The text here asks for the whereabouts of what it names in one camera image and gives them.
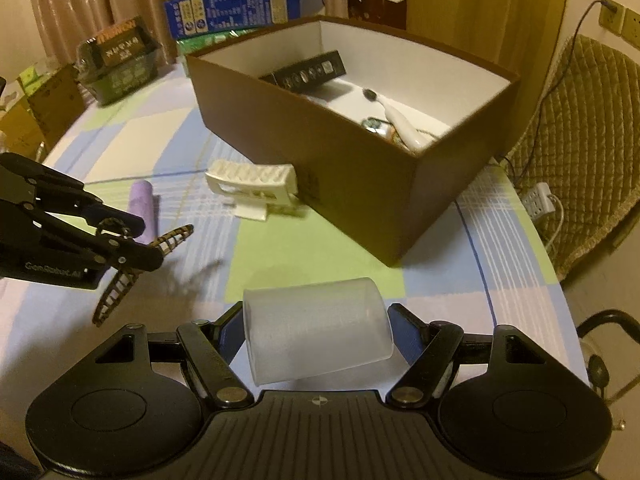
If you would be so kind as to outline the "green battery blister pack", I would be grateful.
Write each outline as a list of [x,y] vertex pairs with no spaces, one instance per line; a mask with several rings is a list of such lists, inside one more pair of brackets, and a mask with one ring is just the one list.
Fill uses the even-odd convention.
[[361,125],[369,132],[375,133],[378,136],[382,136],[382,138],[388,142],[402,143],[395,126],[387,120],[376,117],[368,117],[366,119],[363,119]]

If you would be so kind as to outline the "cardboard boxes at left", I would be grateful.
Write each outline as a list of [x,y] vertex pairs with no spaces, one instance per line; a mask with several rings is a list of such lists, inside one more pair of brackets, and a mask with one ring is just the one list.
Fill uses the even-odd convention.
[[1,133],[4,148],[34,159],[47,153],[85,111],[77,70],[44,58],[21,71],[3,90]]

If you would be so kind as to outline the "checked tablecloth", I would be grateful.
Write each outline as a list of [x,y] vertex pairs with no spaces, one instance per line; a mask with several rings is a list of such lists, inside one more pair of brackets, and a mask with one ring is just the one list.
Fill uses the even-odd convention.
[[120,209],[134,181],[150,181],[160,229],[190,224],[194,232],[160,270],[142,275],[101,326],[92,322],[95,290],[2,281],[1,439],[17,453],[29,454],[30,402],[123,325],[170,332],[216,318],[247,289],[370,278],[386,302],[425,321],[471,333],[514,325],[585,375],[559,282],[499,166],[483,170],[401,263],[386,266],[307,208],[264,222],[236,218],[205,181],[218,158],[238,153],[205,127],[180,67],[114,105],[89,107],[47,157]]

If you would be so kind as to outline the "white electric toothbrush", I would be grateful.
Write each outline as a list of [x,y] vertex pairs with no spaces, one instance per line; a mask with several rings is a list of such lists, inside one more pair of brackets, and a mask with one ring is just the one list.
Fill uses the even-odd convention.
[[439,139],[439,136],[435,136],[433,133],[418,130],[400,110],[390,104],[388,99],[383,98],[375,91],[363,89],[362,94],[368,101],[378,102],[382,105],[386,119],[393,125],[399,139],[411,153],[420,155],[431,142]]

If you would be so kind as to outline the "wall socket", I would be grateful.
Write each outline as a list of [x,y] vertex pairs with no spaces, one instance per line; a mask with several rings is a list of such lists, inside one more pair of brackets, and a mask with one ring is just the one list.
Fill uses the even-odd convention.
[[640,14],[613,0],[601,0],[599,25],[619,36],[635,48],[640,48]]

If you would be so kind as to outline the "blue milk carton box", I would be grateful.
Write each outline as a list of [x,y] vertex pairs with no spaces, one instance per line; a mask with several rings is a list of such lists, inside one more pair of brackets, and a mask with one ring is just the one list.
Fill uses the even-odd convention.
[[279,25],[311,16],[323,0],[168,0],[169,32],[175,40]]

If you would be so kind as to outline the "frosted plastic cup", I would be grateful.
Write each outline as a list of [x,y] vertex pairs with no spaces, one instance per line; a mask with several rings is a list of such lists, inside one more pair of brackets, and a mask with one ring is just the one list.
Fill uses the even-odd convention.
[[243,292],[248,362],[258,386],[389,359],[390,318],[370,278]]

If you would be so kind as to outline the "black instant noodle bowl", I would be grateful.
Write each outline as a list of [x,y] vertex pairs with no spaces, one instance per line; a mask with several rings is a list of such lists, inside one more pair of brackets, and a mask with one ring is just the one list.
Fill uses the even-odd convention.
[[157,77],[159,47],[140,15],[108,26],[77,47],[78,81],[110,105]]

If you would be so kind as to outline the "green drink pack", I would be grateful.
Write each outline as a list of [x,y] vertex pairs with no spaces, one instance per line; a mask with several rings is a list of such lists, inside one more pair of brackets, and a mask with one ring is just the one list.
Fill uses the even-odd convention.
[[202,36],[180,39],[176,41],[177,50],[180,55],[188,55],[214,46],[215,44],[221,44],[229,39],[240,38],[251,32],[253,32],[253,29],[238,29],[228,30],[228,32],[212,32],[211,34]]

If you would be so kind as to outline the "purple cream tube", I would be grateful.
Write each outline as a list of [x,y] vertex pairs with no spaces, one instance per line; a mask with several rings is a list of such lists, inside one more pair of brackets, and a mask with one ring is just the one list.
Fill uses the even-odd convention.
[[131,185],[128,211],[144,221],[143,233],[136,237],[142,244],[150,244],[157,237],[153,185],[147,180],[137,180]]

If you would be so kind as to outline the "white power strip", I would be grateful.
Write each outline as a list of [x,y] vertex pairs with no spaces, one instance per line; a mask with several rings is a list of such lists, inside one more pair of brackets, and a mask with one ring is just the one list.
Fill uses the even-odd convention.
[[521,196],[521,202],[533,222],[555,212],[551,191],[546,182],[538,182],[532,186]]

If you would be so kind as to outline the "yellow curtain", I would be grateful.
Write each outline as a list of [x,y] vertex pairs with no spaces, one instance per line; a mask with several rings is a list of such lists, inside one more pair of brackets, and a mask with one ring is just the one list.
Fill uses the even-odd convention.
[[408,0],[409,32],[522,74],[548,58],[565,0]]

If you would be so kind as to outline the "quilted olive chair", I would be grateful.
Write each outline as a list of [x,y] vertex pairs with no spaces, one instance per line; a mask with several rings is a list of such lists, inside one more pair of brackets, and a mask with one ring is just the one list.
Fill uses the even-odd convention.
[[639,203],[639,66],[579,35],[564,49],[554,91],[509,155],[522,188],[546,182],[564,207],[546,220],[559,278]]

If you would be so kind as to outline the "black shaver box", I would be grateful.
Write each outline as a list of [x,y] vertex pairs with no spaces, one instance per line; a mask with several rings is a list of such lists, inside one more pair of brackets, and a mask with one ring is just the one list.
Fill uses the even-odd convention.
[[261,76],[260,80],[289,92],[304,93],[345,74],[340,52],[333,50],[279,68]]

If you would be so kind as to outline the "brown cardboard storage box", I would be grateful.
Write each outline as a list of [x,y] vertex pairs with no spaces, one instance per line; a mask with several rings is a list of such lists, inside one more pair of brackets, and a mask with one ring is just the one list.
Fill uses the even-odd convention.
[[[335,51],[346,76],[320,102],[267,81]],[[207,128],[264,165],[290,164],[302,202],[385,264],[395,264],[498,153],[518,77],[403,30],[312,16],[256,30],[186,59]],[[420,155],[363,127],[380,98],[444,125]]]

